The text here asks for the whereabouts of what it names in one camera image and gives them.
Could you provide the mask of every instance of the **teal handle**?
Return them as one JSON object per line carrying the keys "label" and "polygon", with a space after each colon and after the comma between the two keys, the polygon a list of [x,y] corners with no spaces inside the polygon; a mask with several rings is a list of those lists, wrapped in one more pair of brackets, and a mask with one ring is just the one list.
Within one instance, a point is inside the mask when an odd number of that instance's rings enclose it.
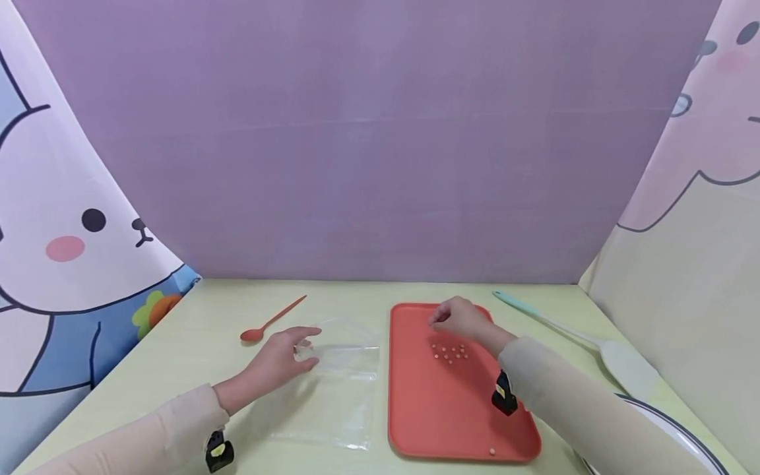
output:
{"label": "teal handle", "polygon": [[541,313],[538,310],[536,310],[533,307],[529,306],[527,303],[520,302],[519,300],[517,300],[513,296],[509,296],[509,295],[503,293],[500,290],[494,290],[493,291],[493,296],[496,297],[497,299],[501,300],[502,302],[504,302],[506,304],[509,304],[510,306],[515,307],[517,310],[521,310],[522,312],[525,312],[527,314],[541,315]]}

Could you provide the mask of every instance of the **pink cheek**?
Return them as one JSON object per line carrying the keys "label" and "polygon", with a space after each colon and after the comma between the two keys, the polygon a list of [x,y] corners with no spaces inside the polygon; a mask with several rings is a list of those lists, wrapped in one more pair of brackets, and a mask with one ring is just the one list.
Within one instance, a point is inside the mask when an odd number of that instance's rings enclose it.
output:
{"label": "pink cheek", "polygon": [[744,71],[749,63],[749,56],[738,50],[729,51],[717,60],[717,68],[726,73],[738,73]]}
{"label": "pink cheek", "polygon": [[76,236],[61,236],[48,242],[45,254],[56,262],[68,262],[78,258],[84,252],[84,241]]}

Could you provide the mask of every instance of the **purple backdrop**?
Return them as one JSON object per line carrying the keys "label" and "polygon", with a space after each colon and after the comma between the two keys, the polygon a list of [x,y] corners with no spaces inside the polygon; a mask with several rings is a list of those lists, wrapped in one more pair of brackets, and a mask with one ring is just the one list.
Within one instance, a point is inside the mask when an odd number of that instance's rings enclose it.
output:
{"label": "purple backdrop", "polygon": [[576,282],[718,0],[18,0],[206,277]]}

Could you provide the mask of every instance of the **cartoon flower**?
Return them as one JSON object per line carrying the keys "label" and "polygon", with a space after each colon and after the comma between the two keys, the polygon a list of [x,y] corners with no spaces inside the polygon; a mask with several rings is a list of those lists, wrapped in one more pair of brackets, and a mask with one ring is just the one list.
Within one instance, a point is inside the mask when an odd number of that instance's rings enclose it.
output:
{"label": "cartoon flower", "polygon": [[178,293],[164,296],[159,290],[148,294],[145,305],[132,315],[132,324],[138,328],[138,340],[145,338],[150,330],[179,302],[182,295]]}

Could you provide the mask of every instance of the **plastic bag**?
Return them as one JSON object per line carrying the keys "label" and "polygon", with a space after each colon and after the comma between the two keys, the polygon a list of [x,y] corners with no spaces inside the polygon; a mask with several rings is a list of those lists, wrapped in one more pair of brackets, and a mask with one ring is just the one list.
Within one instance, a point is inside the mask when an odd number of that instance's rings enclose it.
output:
{"label": "plastic bag", "polygon": [[320,363],[256,404],[270,419],[271,437],[368,450],[379,337],[347,318],[314,326],[322,333],[296,346],[296,359],[317,356]]}

